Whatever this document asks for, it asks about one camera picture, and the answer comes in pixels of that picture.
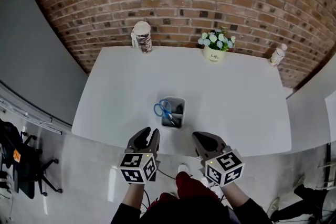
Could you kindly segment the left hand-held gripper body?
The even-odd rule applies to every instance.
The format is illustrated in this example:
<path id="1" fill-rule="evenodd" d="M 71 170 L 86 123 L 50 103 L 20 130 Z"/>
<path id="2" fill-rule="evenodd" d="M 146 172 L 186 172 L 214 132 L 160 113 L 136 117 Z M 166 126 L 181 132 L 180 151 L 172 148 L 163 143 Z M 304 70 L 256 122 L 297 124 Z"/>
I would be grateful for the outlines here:
<path id="1" fill-rule="evenodd" d="M 156 181 L 158 162 L 154 152 L 122 153 L 118 162 L 118 170 L 129 184 L 146 184 Z"/>

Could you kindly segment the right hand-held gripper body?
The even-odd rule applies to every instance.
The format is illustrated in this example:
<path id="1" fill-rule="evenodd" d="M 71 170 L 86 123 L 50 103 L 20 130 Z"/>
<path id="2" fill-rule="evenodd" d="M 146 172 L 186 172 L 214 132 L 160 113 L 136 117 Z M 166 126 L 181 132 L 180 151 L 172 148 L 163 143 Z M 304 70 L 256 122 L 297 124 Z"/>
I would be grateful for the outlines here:
<path id="1" fill-rule="evenodd" d="M 245 163 L 234 149 L 205 162 L 204 176 L 218 186 L 228 185 L 242 177 Z"/>

